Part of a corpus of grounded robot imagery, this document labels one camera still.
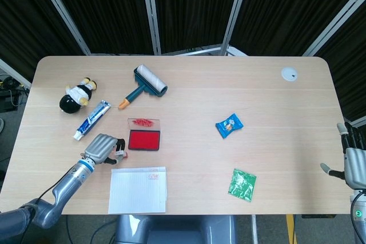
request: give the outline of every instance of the lint roller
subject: lint roller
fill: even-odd
[[[118,106],[120,110],[130,105],[130,103],[134,101],[135,98],[137,98],[143,91],[147,91],[149,94],[162,97],[168,89],[168,86],[156,75],[154,75],[144,64],[139,65],[139,67],[134,69],[133,72],[135,73],[135,80],[138,83],[138,88],[130,93]]]

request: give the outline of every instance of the penguin plush toy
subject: penguin plush toy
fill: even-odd
[[[66,87],[66,95],[64,95],[59,107],[68,114],[76,113],[81,107],[86,106],[92,98],[92,90],[97,88],[95,81],[90,80],[89,77],[84,78],[78,86]]]

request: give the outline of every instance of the wire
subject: wire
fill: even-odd
[[[38,198],[37,198],[37,200],[35,201],[35,203],[34,204],[38,204],[39,203],[39,201],[41,200],[41,198],[49,191],[49,190],[51,190],[54,186],[56,186],[57,184],[59,184],[59,182],[65,177],[65,175],[66,174],[68,174],[68,172],[71,170],[71,168],[54,184],[54,185],[52,185],[51,187],[49,187],[47,190],[45,190]],[[30,213],[30,219],[29,219],[29,222],[28,222],[28,225],[26,226],[26,228],[25,228],[25,230],[24,230],[24,233],[22,234],[22,238],[21,238],[21,240],[20,240],[20,244],[22,244],[23,243],[23,240],[24,240],[24,236],[25,236],[25,234],[26,234],[26,232],[28,231],[28,228],[29,228],[29,226],[30,226],[30,224],[32,223],[32,220],[33,220],[33,218],[34,218],[34,216],[35,216],[35,210],[32,208],[32,211],[31,211],[31,213]]]
[[[293,215],[292,244],[295,243],[295,223],[296,223],[296,214]]]
[[[113,223],[115,223],[116,222],[116,220],[113,220],[113,221],[109,221],[108,223],[105,223],[105,224],[103,224],[102,226],[100,226],[95,232],[94,232],[94,234],[91,236],[91,239],[90,239],[90,244],[92,244],[92,242],[93,242],[93,239],[94,239],[94,236],[96,235],[96,233],[97,232],[99,232],[101,229],[103,229],[104,227],[106,227],[106,226],[108,226],[108,225],[110,225],[110,224],[113,224]]]
[[[114,240],[116,239],[116,233],[112,235],[112,237],[109,240],[109,244],[113,244]]]
[[[17,104],[17,105],[15,105],[15,104],[13,103],[13,95],[11,94],[11,90],[9,90],[9,92],[10,92],[10,102],[11,102],[11,104],[12,104],[14,107],[18,107],[18,106],[20,106],[20,104],[22,104],[22,101],[23,101],[23,94],[22,94],[22,99],[21,99],[21,100],[19,100],[19,101],[20,101],[20,103],[19,103],[19,104]]]
[[[71,240],[71,235],[70,235],[70,231],[69,231],[69,215],[66,216],[66,231],[67,231],[67,236],[69,237],[70,243],[74,244],[74,242]]]
[[[359,194],[354,198],[354,200],[353,200],[353,201],[352,201],[352,203],[351,203],[351,222],[352,222],[352,226],[353,226],[353,228],[354,228],[354,230],[355,230],[355,232],[356,232],[357,236],[359,237],[359,239],[360,239],[361,243],[362,243],[362,244],[366,244],[366,243],[365,243],[365,241],[362,239],[362,237],[361,237],[361,235],[360,235],[360,232],[359,232],[358,228],[356,227],[355,221],[353,220],[353,208],[354,208],[354,206],[355,206],[355,203],[356,203],[357,199],[358,199],[361,195],[363,195],[363,194],[366,194],[366,190],[362,190],[362,192],[360,192],[360,193],[359,193]]]
[[[27,97],[28,97],[28,92],[27,92],[27,89],[26,88],[24,88],[24,84],[23,83],[20,83],[20,87],[22,88],[22,90],[19,90],[19,91],[24,91],[25,93],[26,93],[26,95],[27,95]]]
[[[21,87],[22,89],[13,89],[13,91],[22,91],[23,93],[25,93],[25,95],[28,97],[28,92],[24,87]]]
[[[0,162],[3,162],[3,161],[5,161],[5,160],[7,160],[7,159],[9,159],[10,157],[6,157],[6,158],[4,158],[4,159],[2,159],[2,160],[0,160]]]

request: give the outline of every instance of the white circular sticker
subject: white circular sticker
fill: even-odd
[[[297,71],[292,67],[284,67],[281,74],[284,80],[287,81],[295,81],[297,79]]]

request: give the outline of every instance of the white notepad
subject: white notepad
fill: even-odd
[[[109,214],[164,213],[166,168],[112,169]]]

